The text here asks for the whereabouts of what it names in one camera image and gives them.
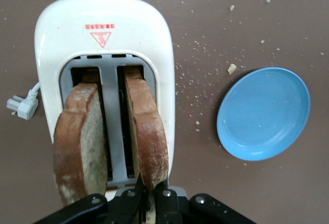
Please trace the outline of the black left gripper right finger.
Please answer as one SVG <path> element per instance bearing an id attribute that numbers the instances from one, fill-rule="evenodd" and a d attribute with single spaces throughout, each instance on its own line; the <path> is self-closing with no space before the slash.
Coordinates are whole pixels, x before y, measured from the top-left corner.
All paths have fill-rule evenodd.
<path id="1" fill-rule="evenodd" d="M 165 180 L 155 188 L 156 223 L 254 223 L 214 197 L 200 193 L 190 199 Z"/>

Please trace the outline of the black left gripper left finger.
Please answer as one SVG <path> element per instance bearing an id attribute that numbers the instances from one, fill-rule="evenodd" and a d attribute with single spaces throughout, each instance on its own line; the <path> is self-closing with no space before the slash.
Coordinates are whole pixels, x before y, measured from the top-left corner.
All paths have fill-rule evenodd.
<path id="1" fill-rule="evenodd" d="M 145 187 L 138 176 L 134 188 L 119 189 L 110 201 L 103 195 L 91 194 L 36 223 L 140 223 L 144 193 Z"/>

